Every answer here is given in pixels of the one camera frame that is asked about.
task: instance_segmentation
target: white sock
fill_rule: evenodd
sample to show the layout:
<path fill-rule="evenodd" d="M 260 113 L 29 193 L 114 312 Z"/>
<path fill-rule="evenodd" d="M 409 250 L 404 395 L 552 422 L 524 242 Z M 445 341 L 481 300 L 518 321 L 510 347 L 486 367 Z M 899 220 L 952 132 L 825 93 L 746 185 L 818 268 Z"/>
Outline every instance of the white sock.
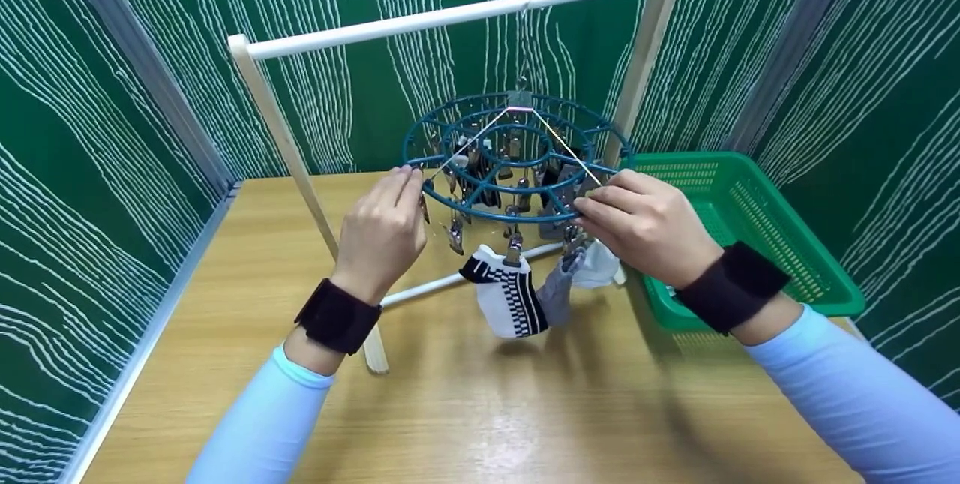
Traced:
<path fill-rule="evenodd" d="M 480 245 L 460 269 L 477 288 L 477 303 L 500 338 L 525 338 L 548 329 L 548 321 L 537 300 L 530 277 L 530 264 L 523 257 L 520 266 L 503 264 L 503 255 Z"/>
<path fill-rule="evenodd" d="M 586 248 L 583 265 L 573 274 L 573 286 L 580 289 L 596 289 L 614 282 L 620 259 L 603 242 L 594 240 Z"/>

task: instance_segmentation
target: right hand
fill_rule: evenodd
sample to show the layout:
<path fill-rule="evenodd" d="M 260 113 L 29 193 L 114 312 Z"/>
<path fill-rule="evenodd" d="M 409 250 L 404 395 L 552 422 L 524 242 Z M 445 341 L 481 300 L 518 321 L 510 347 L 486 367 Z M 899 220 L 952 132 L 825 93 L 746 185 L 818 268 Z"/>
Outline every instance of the right hand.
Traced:
<path fill-rule="evenodd" d="M 574 224 L 623 262 L 677 290 L 723 254 L 683 193 L 648 174 L 621 170 L 573 205 L 582 214 Z"/>

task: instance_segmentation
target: wooden stand leg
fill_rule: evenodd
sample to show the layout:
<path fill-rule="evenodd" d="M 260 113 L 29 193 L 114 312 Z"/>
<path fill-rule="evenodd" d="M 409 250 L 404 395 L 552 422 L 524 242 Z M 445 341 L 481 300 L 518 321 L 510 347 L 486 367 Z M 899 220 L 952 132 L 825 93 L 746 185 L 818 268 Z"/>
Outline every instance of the wooden stand leg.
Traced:
<path fill-rule="evenodd" d="M 644 103 L 647 92 L 647 83 L 651 71 L 657 62 L 657 53 L 663 40 L 663 33 L 670 22 L 673 3 L 676 0 L 647 0 L 637 26 L 637 35 L 634 36 L 634 49 L 627 66 L 627 74 L 623 77 L 623 87 L 616 100 L 616 109 L 613 112 L 613 127 L 628 141 L 634 130 L 634 122 Z M 620 162 L 620 139 L 614 135 L 607 138 L 604 148 L 603 164 L 614 168 Z"/>
<path fill-rule="evenodd" d="M 237 34 L 227 38 L 226 42 L 230 47 L 230 54 L 233 55 L 233 61 L 236 62 L 237 68 L 240 70 L 241 77 L 247 83 L 247 90 L 250 90 L 250 96 L 253 97 L 253 102 L 260 110 L 264 122 L 267 122 L 267 128 L 270 129 L 270 134 L 273 136 L 274 142 L 277 143 L 277 149 L 283 157 L 283 162 L 290 170 L 290 175 L 294 177 L 297 189 L 299 189 L 303 201 L 316 222 L 316 228 L 319 228 L 319 234 L 322 235 L 327 249 L 330 250 L 330 254 L 336 260 L 340 253 L 340 246 L 337 244 L 336 237 L 333 236 L 333 230 L 326 220 L 326 215 L 323 214 L 320 199 L 310 183 L 310 174 L 305 163 L 303 163 L 297 143 L 294 141 L 290 126 L 277 103 L 274 91 L 267 84 L 263 71 L 260 70 L 260 67 L 257 67 L 254 58 L 250 56 L 250 50 L 248 50 L 250 40 L 243 34 Z M 390 371 L 378 326 L 373 328 L 370 336 L 367 337 L 367 341 L 364 341 L 363 348 L 364 358 L 367 360 L 367 367 L 370 371 L 374 374 L 386 374 L 387 371 Z"/>

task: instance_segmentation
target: light blue sleeve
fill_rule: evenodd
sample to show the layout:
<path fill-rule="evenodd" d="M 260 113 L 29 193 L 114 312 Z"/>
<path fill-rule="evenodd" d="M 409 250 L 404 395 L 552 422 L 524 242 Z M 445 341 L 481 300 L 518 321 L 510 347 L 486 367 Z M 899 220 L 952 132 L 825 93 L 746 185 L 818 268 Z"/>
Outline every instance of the light blue sleeve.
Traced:
<path fill-rule="evenodd" d="M 960 482 L 960 415 L 866 341 L 805 306 L 747 352 L 867 482 Z"/>
<path fill-rule="evenodd" d="M 284 484 L 310 439 L 333 377 L 287 359 L 283 347 L 257 372 L 196 458 L 188 484 Z"/>

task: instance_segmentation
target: hand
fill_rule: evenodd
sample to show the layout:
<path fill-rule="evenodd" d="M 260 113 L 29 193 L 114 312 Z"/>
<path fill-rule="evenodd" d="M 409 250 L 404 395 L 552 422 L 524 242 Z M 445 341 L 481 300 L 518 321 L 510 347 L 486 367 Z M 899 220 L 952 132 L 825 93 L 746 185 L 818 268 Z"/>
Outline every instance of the hand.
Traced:
<path fill-rule="evenodd" d="M 340 229 L 330 281 L 370 305 L 380 304 L 426 245 L 419 207 L 423 173 L 394 168 L 353 205 Z"/>
<path fill-rule="evenodd" d="M 647 174 L 621 170 L 573 205 L 582 214 L 574 224 L 623 262 L 678 290 L 723 254 L 683 193 Z"/>

